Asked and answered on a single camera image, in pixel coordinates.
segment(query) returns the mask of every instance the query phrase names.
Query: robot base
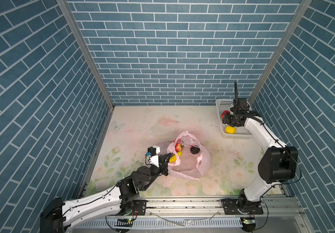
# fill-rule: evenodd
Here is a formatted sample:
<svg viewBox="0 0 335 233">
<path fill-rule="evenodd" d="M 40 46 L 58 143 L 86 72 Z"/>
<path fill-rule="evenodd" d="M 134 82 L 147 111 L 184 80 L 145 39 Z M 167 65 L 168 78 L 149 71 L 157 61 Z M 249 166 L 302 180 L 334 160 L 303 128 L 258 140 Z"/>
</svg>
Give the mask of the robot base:
<svg viewBox="0 0 335 233">
<path fill-rule="evenodd" d="M 237 200 L 226 198 L 221 200 L 221 204 L 224 207 L 226 215 L 234 215 L 234 214 L 249 215 L 251 213 L 253 213 L 254 215 L 263 214 L 261 202 L 248 201 L 245 196 L 244 189 L 240 191 Z"/>
</svg>

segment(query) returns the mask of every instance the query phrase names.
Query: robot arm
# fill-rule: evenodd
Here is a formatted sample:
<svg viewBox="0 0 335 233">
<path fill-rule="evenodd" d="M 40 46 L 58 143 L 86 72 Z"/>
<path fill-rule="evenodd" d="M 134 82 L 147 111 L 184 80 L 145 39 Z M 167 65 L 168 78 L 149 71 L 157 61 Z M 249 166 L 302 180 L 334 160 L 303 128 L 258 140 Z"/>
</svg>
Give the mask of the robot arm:
<svg viewBox="0 0 335 233">
<path fill-rule="evenodd" d="M 133 208 L 133 199 L 145 191 L 157 177 L 167 176 L 167 163 L 173 153 L 156 155 L 158 147 L 148 148 L 150 167 L 142 166 L 105 191 L 76 200 L 52 200 L 40 215 L 41 233 L 64 233 L 87 221 L 108 216 L 125 215 Z"/>
<path fill-rule="evenodd" d="M 244 126 L 261 145 L 264 155 L 258 164 L 258 176 L 240 191 L 237 207 L 241 213 L 249 213 L 260 207 L 261 198 L 274 185 L 293 179 L 296 173 L 298 151 L 282 142 L 257 111 L 249 110 L 245 98 L 238 98 L 235 81 L 234 106 L 223 116 L 222 123 L 232 127 Z"/>
</svg>

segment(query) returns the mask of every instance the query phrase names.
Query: cable tray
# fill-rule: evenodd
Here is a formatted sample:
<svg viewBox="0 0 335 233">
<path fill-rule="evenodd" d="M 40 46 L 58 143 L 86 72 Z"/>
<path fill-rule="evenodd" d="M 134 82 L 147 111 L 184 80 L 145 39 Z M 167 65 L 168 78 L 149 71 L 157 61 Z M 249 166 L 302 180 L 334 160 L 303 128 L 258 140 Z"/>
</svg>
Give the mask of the cable tray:
<svg viewBox="0 0 335 233">
<path fill-rule="evenodd" d="M 170 221 L 183 224 L 180 226 L 172 222 L 165 221 L 160 218 L 141 218 L 133 221 L 133 226 L 127 226 L 128 223 L 117 221 L 116 218 L 108 218 L 108 223 L 111 227 L 117 229 L 135 229 L 135 230 L 148 230 L 148 229 L 176 229 L 176 228 L 207 228 L 207 227 L 216 227 L 216 228 L 228 228 L 228 227 L 242 227 L 239 217 L 221 217 L 216 219 L 199 219 L 194 220 L 186 218 L 166 218 Z M 77 228 L 79 229 L 103 229 L 109 228 L 105 221 L 105 218 L 98 218 L 93 221 L 86 222 Z"/>
</svg>

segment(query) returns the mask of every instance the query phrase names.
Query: strawberry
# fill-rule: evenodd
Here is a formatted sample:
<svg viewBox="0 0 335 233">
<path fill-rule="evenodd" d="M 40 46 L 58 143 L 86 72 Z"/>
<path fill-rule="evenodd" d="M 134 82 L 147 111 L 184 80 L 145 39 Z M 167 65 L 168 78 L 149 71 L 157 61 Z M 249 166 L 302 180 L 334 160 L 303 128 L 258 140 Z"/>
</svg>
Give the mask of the strawberry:
<svg viewBox="0 0 335 233">
<path fill-rule="evenodd" d="M 179 142 L 177 144 L 175 144 L 175 151 L 176 152 L 183 150 L 183 148 L 184 148 L 184 146 L 181 145 Z"/>
<path fill-rule="evenodd" d="M 220 117 L 223 119 L 223 117 L 225 116 L 226 113 L 231 113 L 231 112 L 226 110 L 222 113 L 222 115 Z"/>
</svg>

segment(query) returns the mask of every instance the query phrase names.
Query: floral mat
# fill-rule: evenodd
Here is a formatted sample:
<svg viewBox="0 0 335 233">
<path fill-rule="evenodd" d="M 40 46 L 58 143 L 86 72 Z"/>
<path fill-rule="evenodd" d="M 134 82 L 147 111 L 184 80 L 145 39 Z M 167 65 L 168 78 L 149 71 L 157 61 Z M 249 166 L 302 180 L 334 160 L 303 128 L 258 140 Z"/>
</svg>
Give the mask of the floral mat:
<svg viewBox="0 0 335 233">
<path fill-rule="evenodd" d="M 160 176 L 141 196 L 237 195 L 258 175 L 263 156 L 258 142 L 222 138 L 215 106 L 117 106 L 86 196 L 145 165 L 148 147 L 172 142 L 183 131 L 195 135 L 209 150 L 209 170 L 198 181 Z M 279 187 L 269 191 L 280 193 Z"/>
</svg>

